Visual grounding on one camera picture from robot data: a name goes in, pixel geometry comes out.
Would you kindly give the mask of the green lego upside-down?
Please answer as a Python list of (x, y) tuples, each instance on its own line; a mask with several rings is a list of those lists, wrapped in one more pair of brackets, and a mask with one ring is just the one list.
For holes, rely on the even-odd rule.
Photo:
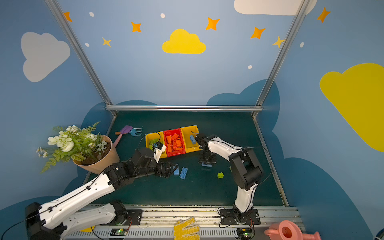
[(157, 143), (159, 139), (153, 139), (149, 141), (149, 146), (153, 146), (155, 143)]

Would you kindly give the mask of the long orange lego assembly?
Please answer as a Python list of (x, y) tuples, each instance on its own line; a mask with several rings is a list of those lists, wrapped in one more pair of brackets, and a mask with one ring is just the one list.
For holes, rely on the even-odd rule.
[(178, 146), (177, 145), (167, 144), (167, 151), (169, 153), (177, 151), (177, 150), (178, 150)]

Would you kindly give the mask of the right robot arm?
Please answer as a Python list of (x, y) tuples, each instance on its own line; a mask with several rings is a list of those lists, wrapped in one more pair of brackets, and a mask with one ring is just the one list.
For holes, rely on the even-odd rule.
[(255, 190), (263, 178), (263, 168), (251, 147), (238, 147), (225, 142), (220, 137), (197, 134), (195, 140), (202, 150), (199, 163), (215, 165), (216, 156), (230, 163), (231, 172), (238, 186), (237, 198), (234, 203), (234, 217), (238, 223), (243, 223), (254, 210), (253, 200)]

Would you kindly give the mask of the red bin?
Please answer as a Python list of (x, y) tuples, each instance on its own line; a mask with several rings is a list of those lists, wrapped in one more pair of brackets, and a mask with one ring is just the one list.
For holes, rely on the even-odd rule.
[[(182, 147), (181, 148), (178, 148), (177, 151), (174, 151), (174, 152), (171, 152), (169, 153), (167, 151), (167, 139), (166, 137), (167, 136), (172, 136), (173, 134), (178, 134), (179, 135), (179, 138), (181, 141), (182, 141)], [(164, 131), (164, 137), (165, 137), (165, 144), (166, 144), (166, 154), (167, 154), (167, 157), (170, 158), (170, 157), (174, 157), (174, 156), (178, 156), (178, 155), (184, 155), (186, 152), (185, 152), (185, 143), (184, 143), (184, 139), (183, 139), (183, 136), (182, 136), (182, 133), (181, 133), (181, 129), (174, 129), (174, 130), (167, 130), (167, 131)]]

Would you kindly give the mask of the blue lego studs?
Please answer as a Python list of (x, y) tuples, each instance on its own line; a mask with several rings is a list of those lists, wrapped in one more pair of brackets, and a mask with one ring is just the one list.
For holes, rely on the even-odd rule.
[(173, 174), (174, 174), (174, 176), (178, 176), (180, 174), (178, 164), (175, 164), (175, 170), (174, 170)]

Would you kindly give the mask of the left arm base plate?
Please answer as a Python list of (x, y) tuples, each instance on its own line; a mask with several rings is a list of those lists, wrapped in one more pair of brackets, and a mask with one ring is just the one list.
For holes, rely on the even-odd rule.
[(115, 212), (116, 216), (110, 223), (102, 226), (138, 226), (141, 223), (142, 210), (122, 210)]

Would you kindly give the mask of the yellow bin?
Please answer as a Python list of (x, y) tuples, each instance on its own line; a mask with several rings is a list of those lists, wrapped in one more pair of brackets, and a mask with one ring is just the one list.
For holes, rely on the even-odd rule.
[(166, 144), (163, 132), (149, 133), (145, 136), (146, 148), (154, 152), (156, 160), (166, 158)]
[(201, 151), (199, 144), (195, 140), (196, 134), (199, 133), (199, 129), (197, 125), (182, 127), (181, 133), (185, 143), (186, 154)]

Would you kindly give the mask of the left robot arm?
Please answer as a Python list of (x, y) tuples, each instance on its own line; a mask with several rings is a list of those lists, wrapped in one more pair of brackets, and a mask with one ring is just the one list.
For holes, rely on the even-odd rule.
[(128, 212), (121, 201), (92, 211), (81, 211), (91, 202), (132, 184), (135, 179), (155, 175), (169, 178), (177, 166), (160, 160), (164, 145), (136, 149), (124, 162), (107, 166), (89, 183), (45, 204), (26, 207), (26, 229), (30, 240), (61, 240), (66, 235), (100, 224), (123, 224)]

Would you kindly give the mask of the blue lego upside-down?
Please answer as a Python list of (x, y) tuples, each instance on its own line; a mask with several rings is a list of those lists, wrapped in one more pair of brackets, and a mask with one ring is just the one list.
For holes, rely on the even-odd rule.
[(187, 173), (188, 173), (188, 168), (183, 167), (179, 175), (180, 179), (185, 180)]

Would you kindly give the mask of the light blue lego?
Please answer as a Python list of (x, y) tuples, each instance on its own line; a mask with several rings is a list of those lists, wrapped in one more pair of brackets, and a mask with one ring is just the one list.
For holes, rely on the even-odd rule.
[(193, 135), (190, 135), (190, 140), (192, 142), (193, 145), (195, 145), (197, 142), (196, 142), (196, 139)]

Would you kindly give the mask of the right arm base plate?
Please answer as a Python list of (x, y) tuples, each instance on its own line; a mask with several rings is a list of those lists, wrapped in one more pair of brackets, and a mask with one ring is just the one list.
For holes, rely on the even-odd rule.
[(251, 208), (245, 213), (241, 213), (237, 209), (225, 209), (223, 207), (219, 207), (218, 214), (220, 216), (221, 226), (231, 226), (231, 225), (253, 226), (253, 225), (261, 224), (259, 212), (253, 208)]

